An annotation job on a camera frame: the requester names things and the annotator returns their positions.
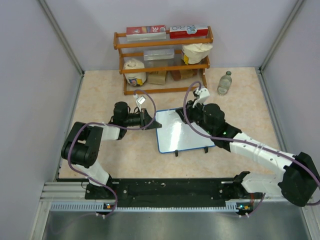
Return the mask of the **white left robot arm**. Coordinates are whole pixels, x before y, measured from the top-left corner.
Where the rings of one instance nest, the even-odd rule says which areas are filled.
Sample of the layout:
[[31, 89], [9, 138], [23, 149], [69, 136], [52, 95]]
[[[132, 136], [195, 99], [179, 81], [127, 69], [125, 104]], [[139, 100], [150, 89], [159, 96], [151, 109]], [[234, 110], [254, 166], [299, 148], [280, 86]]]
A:
[[109, 198], [114, 191], [112, 177], [98, 161], [102, 141], [123, 139], [129, 127], [137, 130], [159, 129], [162, 124], [151, 117], [145, 108], [130, 112], [124, 101], [115, 103], [109, 123], [83, 123], [77, 121], [69, 132], [62, 148], [61, 157], [68, 161], [72, 169], [84, 174], [96, 186], [102, 198]]

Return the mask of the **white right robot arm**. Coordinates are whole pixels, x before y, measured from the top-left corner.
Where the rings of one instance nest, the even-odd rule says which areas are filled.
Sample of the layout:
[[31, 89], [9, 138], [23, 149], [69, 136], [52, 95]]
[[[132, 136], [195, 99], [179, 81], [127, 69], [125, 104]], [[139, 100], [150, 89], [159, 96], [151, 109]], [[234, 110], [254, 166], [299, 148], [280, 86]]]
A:
[[262, 144], [225, 120], [225, 113], [215, 103], [202, 104], [189, 100], [185, 107], [176, 109], [185, 124], [195, 123], [204, 130], [203, 137], [211, 137], [215, 146], [230, 153], [253, 160], [273, 173], [271, 175], [245, 172], [233, 185], [239, 198], [250, 193], [283, 196], [290, 203], [304, 207], [320, 185], [320, 175], [312, 158], [276, 150]]

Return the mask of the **blue-framed whiteboard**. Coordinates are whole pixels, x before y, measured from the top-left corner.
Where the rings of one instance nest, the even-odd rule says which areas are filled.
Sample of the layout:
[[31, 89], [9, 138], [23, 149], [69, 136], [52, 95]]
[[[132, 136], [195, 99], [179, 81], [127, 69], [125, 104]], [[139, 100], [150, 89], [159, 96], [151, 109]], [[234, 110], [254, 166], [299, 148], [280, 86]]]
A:
[[158, 110], [155, 120], [162, 124], [156, 129], [158, 151], [162, 154], [215, 146], [211, 139], [197, 134], [184, 123], [174, 108]]

